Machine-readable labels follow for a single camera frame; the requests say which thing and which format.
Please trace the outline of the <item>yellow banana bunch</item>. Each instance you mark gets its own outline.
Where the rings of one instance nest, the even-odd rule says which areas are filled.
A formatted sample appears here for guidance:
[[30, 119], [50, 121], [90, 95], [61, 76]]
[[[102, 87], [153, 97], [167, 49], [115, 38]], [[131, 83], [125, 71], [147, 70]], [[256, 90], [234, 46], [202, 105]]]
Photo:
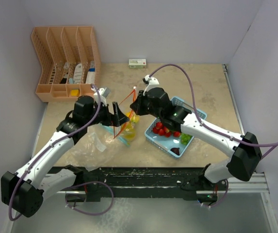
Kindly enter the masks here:
[[136, 124], [139, 122], [140, 117], [135, 114], [133, 110], [126, 113], [126, 116], [129, 118], [128, 124]]

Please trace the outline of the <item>light blue plastic basket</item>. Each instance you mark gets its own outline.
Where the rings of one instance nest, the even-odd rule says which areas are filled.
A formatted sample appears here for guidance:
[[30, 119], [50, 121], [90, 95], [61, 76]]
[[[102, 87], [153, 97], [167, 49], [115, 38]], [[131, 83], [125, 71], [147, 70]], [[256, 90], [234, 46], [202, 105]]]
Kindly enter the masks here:
[[[147, 141], [149, 141], [151, 144], [159, 148], [160, 150], [164, 151], [166, 154], [173, 156], [174, 158], [180, 158], [186, 149], [189, 147], [189, 145], [192, 143], [193, 139], [187, 144], [183, 145], [180, 143], [180, 137], [165, 137], [165, 136], [159, 136], [157, 134], [154, 134], [152, 132], [152, 128], [155, 126], [157, 122], [160, 122], [158, 118], [155, 118], [154, 121], [150, 124], [150, 126], [145, 131], [145, 137]], [[171, 148], [179, 148], [180, 149], [180, 155], [174, 154], [170, 149]]]

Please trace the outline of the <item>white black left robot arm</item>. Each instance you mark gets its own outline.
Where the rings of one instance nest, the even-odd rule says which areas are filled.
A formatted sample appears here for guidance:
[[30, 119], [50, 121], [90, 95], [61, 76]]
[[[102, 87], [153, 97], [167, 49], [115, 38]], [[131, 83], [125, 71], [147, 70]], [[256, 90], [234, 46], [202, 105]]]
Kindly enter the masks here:
[[102, 124], [119, 127], [129, 121], [113, 102], [113, 113], [101, 95], [81, 96], [74, 109], [67, 113], [48, 143], [27, 164], [15, 173], [7, 171], [1, 178], [1, 201], [8, 205], [11, 221], [15, 209], [25, 217], [33, 216], [43, 201], [65, 188], [79, 190], [85, 182], [97, 183], [96, 178], [87, 178], [86, 172], [67, 165], [58, 173], [47, 178], [54, 164], [87, 133], [90, 125]]

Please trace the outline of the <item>yellow star fruit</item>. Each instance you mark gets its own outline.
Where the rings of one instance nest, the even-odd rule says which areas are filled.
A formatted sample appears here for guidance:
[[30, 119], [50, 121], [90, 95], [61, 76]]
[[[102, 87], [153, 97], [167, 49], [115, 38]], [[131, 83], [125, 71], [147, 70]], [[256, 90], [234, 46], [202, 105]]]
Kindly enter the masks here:
[[122, 137], [128, 142], [133, 141], [136, 137], [136, 129], [132, 125], [127, 125], [122, 133]]

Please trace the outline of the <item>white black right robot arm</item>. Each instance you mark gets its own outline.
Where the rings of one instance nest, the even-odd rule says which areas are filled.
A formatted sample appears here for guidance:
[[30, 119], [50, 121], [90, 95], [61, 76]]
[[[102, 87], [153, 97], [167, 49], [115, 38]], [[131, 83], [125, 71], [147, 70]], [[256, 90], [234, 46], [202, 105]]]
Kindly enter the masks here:
[[241, 135], [198, 120], [194, 111], [173, 104], [162, 88], [153, 88], [146, 94], [140, 91], [130, 108], [136, 115], [152, 115], [168, 129], [194, 136], [228, 157], [222, 162], [204, 167], [199, 184], [205, 190], [212, 189], [217, 182], [230, 177], [249, 181], [262, 158], [260, 149], [250, 146], [258, 144], [254, 134], [247, 132]]

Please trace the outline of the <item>clear orange-zipper bag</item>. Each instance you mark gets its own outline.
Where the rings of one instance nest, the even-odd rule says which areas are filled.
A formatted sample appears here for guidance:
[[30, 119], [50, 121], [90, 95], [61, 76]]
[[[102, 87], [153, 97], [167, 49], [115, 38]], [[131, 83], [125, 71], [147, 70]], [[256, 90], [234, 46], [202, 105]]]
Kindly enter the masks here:
[[[131, 111], [128, 107], [137, 97], [137, 88], [133, 90], [118, 103], [120, 109], [125, 113]], [[126, 152], [129, 146], [120, 142], [117, 137], [122, 135], [127, 125], [136, 129], [136, 124], [124, 123], [121, 129], [116, 131], [115, 136], [103, 129], [102, 124], [90, 126], [88, 133], [77, 145], [70, 149], [63, 157], [63, 161], [74, 166], [82, 166], [87, 170], [93, 170], [100, 166], [113, 165], [115, 159]]]

